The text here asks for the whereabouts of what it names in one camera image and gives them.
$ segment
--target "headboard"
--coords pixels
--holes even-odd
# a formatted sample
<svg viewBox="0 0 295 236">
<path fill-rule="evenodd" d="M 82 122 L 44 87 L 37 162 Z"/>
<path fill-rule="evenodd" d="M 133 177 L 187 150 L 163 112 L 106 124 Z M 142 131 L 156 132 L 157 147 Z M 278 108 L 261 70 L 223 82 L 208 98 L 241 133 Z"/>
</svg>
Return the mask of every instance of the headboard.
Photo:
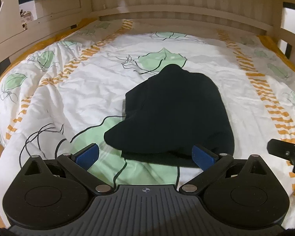
<svg viewBox="0 0 295 236">
<path fill-rule="evenodd" d="M 47 12 L 29 23 L 27 30 L 20 24 L 18 0 L 2 1 L 0 61 L 87 16 L 101 20 L 174 19 L 181 24 L 267 34 L 276 42 L 287 41 L 295 51 L 295 34 L 281 28 L 283 2 L 295 4 L 295 0 L 79 0 L 78 8 L 69 3 L 73 0 L 41 0 L 41 9 Z M 55 4 L 64 11 L 53 12 Z"/>
</svg>

